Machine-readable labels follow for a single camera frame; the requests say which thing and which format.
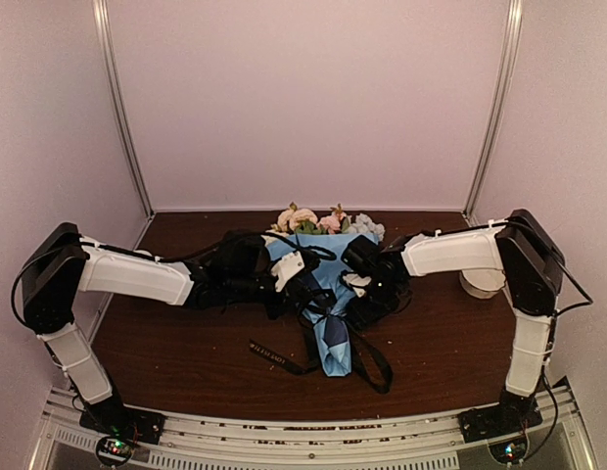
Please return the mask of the blue wrapping paper sheet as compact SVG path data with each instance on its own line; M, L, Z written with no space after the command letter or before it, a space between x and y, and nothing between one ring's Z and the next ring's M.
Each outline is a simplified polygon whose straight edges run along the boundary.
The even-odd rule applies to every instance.
M350 333L345 315L356 297L343 280L352 272L342 259L356 233L334 235L296 234L263 237L272 261L298 252L303 266L284 287L294 301L297 316L308 323L320 367L328 377L351 374Z

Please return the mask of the black ribbon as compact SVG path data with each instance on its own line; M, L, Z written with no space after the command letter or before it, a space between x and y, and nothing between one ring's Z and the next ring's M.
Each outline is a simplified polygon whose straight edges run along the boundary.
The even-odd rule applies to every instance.
M301 279L312 288L312 300L296 313L302 327L307 363L300 365L259 342L250 339L249 351L291 375L304 376L321 369L330 378L355 374L374 392L391 390L394 371L384 355L351 328L344 316L352 299L344 289L323 286L307 274Z

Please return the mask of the white rose stem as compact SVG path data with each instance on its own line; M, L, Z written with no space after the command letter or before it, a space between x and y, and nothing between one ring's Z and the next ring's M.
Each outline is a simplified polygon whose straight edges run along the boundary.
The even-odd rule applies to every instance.
M282 210L277 220L271 224L270 229L277 233L292 234L298 229L311 225L315 228L318 223L316 213L308 208L300 208L295 202Z

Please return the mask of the large pink peony stem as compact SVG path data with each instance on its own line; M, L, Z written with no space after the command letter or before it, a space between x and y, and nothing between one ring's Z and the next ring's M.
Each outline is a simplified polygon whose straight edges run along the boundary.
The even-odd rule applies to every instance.
M317 224L317 228L323 233L339 234L346 231L350 226L350 216L345 212L341 203L331 208L329 215L321 217Z

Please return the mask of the light blue flower stem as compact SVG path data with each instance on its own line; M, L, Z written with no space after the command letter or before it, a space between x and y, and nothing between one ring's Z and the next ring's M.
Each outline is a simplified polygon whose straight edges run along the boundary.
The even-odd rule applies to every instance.
M382 223L375 222L369 215L359 213L350 221L347 233L372 234L379 242L382 242L386 233L386 227Z

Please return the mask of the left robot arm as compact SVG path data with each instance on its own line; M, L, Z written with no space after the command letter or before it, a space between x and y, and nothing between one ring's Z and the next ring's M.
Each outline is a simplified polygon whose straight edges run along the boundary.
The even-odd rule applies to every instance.
M103 244L63 222L17 274L10 303L19 323L56 358L94 420L109 434L120 435L130 427L131 415L76 325L77 293L110 293L195 310L260 304L275 318L299 299L312 298L304 277L336 258L327 248L245 230L230 231L193 254L162 258Z

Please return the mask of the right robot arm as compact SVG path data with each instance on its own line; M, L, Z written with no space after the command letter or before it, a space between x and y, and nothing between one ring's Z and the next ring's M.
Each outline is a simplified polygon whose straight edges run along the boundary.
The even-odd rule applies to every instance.
M410 299L410 282L417 277L456 272L463 289L477 299L506 291L515 334L491 421L509 433L529 417L563 313L557 306L562 284L573 278L563 253L529 211L455 231L401 236L385 248L359 235L341 260L349 269L343 282L355 292L347 322L357 330L397 311Z

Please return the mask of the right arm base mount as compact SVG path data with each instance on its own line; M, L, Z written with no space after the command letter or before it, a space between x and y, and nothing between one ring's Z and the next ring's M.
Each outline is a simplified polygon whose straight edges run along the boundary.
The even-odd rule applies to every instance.
M520 465L530 454L527 432L543 422L535 395L522 397L502 390L499 401L458 415L465 444L488 441L490 456L499 464Z

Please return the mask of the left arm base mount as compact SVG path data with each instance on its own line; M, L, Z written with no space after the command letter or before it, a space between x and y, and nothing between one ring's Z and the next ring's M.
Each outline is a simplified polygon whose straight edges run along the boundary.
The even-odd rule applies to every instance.
M118 468L146 450L145 445L157 445L163 434L163 414L137 408L123 407L120 413L100 411L86 404L79 425L101 434L94 453L101 464Z

